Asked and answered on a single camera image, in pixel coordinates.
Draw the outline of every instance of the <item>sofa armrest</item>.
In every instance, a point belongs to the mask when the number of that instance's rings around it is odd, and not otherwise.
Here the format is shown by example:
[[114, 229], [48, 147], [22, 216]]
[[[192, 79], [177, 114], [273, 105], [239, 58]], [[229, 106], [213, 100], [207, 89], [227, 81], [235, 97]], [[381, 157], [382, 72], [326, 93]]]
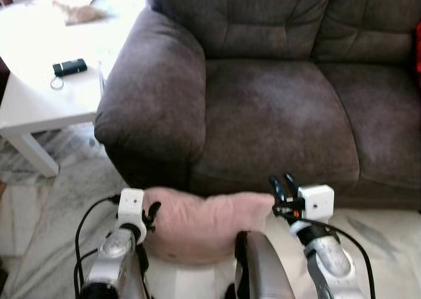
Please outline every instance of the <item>sofa armrest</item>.
[[205, 82], [198, 41], [175, 21], [145, 9], [110, 73], [96, 138], [142, 157], [194, 160], [205, 142]]

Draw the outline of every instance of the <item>brown sofa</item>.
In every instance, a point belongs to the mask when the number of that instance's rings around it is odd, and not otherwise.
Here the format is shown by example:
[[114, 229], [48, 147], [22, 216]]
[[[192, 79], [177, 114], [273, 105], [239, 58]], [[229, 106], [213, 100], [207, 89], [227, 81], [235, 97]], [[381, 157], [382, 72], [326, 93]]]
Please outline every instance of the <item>brown sofa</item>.
[[129, 185], [421, 209], [421, 0], [147, 1], [95, 122]]

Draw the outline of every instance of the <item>cable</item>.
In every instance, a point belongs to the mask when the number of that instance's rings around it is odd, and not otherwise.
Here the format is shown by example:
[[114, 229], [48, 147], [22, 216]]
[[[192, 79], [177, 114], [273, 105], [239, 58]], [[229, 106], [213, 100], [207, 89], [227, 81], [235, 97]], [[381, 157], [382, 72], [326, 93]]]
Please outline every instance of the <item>cable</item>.
[[[88, 256], [91, 256], [92, 254], [95, 254], [96, 252], [98, 252], [98, 249], [92, 250], [90, 252], [88, 252], [87, 254], [83, 255], [80, 258], [80, 264], [82, 264], [82, 261], [87, 258]], [[75, 298], [78, 299], [79, 298], [79, 282], [78, 282], [78, 262], [76, 262], [76, 264], [74, 265], [74, 270], [73, 270], [73, 283], [74, 283], [74, 295]]]
[[368, 258], [368, 254], [365, 251], [365, 249], [362, 247], [361, 244], [359, 244], [359, 242], [357, 240], [355, 240], [352, 236], [350, 236], [348, 233], [344, 232], [343, 230], [333, 226], [333, 225], [328, 225], [327, 223], [323, 223], [323, 222], [319, 222], [319, 221], [315, 221], [315, 220], [310, 220], [310, 219], [306, 219], [306, 218], [298, 218], [298, 217], [294, 217], [291, 215], [287, 215], [287, 214], [280, 214], [281, 217], [283, 217], [284, 219], [290, 219], [290, 220], [299, 220], [299, 221], [303, 221], [303, 222], [308, 222], [311, 223], [313, 225], [319, 225], [325, 228], [328, 228], [332, 231], [336, 231], [340, 234], [342, 234], [344, 237], [347, 237], [352, 243], [354, 243], [357, 248], [360, 250], [362, 257], [364, 258], [364, 261], [366, 262], [366, 267], [367, 267], [367, 273], [368, 273], [368, 283], [370, 285], [370, 297], [371, 299], [376, 299], [376, 294], [374, 291], [374, 278], [373, 278], [373, 271], [371, 268], [371, 263], [370, 263], [370, 258]]
[[94, 207], [106, 201], [110, 201], [113, 204], [118, 204], [120, 202], [120, 195], [114, 195], [107, 198], [102, 198], [98, 200], [97, 202], [95, 202], [91, 207], [89, 207], [87, 212], [84, 214], [84, 216], [82, 217], [82, 220], [79, 223], [78, 229], [76, 230], [76, 235], [74, 237], [74, 249], [76, 252], [76, 269], [74, 271], [74, 276], [76, 276], [76, 278], [74, 278], [74, 286], [75, 286], [76, 298], [79, 298], [79, 285], [78, 285], [78, 280], [77, 280], [78, 273], [79, 273], [80, 286], [82, 286], [84, 282], [84, 272], [82, 269], [82, 263], [81, 263], [82, 260], [80, 258], [80, 249], [79, 249], [80, 230], [82, 229], [82, 225], [84, 224], [85, 219], [87, 218], [87, 215], [89, 215], [89, 213], [94, 209]]

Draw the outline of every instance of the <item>table leg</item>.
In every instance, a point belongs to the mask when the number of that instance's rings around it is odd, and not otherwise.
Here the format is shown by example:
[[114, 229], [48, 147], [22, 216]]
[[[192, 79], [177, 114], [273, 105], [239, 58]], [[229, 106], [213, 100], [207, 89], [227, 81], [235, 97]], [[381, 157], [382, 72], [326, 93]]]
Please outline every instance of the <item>table leg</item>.
[[59, 173], [59, 165], [30, 133], [24, 133], [20, 136], [8, 136], [6, 139], [45, 177], [53, 177]]

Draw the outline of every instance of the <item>pink pillow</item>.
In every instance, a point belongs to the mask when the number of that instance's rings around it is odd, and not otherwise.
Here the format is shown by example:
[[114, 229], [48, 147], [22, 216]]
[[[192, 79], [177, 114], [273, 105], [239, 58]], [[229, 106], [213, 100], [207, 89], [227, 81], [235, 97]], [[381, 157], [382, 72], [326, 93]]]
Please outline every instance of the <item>pink pillow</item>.
[[207, 199], [174, 189], [145, 191], [143, 208], [161, 202], [144, 245], [149, 253], [185, 264], [209, 264], [234, 253], [240, 231], [262, 231], [272, 211], [270, 194], [238, 193]]

